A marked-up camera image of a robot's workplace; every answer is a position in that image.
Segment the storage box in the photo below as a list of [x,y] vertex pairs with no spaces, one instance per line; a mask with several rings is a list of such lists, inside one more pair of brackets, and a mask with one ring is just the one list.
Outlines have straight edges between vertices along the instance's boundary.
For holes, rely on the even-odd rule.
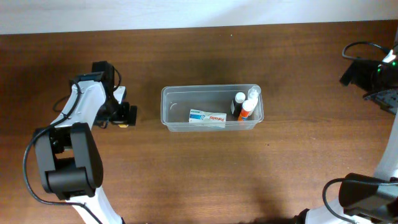
[[[238,121],[231,113],[231,103],[238,92],[246,95],[254,84],[168,86],[162,90],[161,120],[170,131],[235,131],[249,130],[264,119],[262,96],[247,121]],[[190,110],[226,113],[225,128],[197,126],[189,123]]]

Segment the black bottle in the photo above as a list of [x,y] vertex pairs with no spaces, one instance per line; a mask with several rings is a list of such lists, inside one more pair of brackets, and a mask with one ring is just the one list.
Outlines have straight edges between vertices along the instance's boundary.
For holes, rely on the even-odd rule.
[[239,114],[241,114],[242,104],[245,99],[246,99],[246,95],[242,92],[239,92],[235,95],[235,98],[231,103],[231,112],[234,117],[237,118],[237,117],[239,117]]

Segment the bottle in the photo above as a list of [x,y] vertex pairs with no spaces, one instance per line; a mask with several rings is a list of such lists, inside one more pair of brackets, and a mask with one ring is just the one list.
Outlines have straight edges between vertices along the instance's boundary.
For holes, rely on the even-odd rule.
[[254,110],[255,106],[252,100],[245,100],[242,104],[242,111],[239,115],[238,121],[245,121],[248,119],[249,113]]
[[246,95],[239,92],[235,95],[234,100],[231,103],[231,112],[234,117],[238,117],[241,114],[243,101],[246,99]]
[[249,113],[249,116],[253,114],[254,109],[256,109],[256,106],[259,102],[259,95],[261,93],[261,89],[258,86],[253,86],[249,91],[248,91],[248,100],[252,101],[254,104],[253,110]]

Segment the white bottle cap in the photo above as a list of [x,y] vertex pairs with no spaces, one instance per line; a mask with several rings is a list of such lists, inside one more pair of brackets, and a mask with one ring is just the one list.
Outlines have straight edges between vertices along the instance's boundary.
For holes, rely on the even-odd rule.
[[259,86],[255,85],[249,90],[248,99],[255,100],[255,99],[259,98],[260,93],[261,93],[261,88]]
[[254,103],[251,100],[245,100],[242,104],[242,109],[244,109],[247,112],[254,110],[254,108],[255,108]]
[[237,103],[243,103],[243,101],[246,99],[246,95],[242,92],[239,92],[235,95],[235,101]]

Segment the brown wooden surface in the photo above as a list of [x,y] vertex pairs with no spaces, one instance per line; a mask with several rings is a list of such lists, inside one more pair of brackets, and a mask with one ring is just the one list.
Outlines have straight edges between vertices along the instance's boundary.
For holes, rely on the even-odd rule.
[[[22,181],[35,128],[56,114],[67,80],[108,60],[122,73],[137,126],[93,128],[103,187],[127,223],[237,223],[291,217],[322,205],[324,184],[371,175],[394,117],[338,80],[342,48],[391,46],[397,21],[0,36],[0,222],[83,223],[74,209],[36,202]],[[351,53],[381,58],[361,47]],[[252,131],[171,133],[160,122],[165,86],[257,83],[265,119]],[[39,183],[35,154],[28,161]],[[330,195],[336,195],[332,187]]]

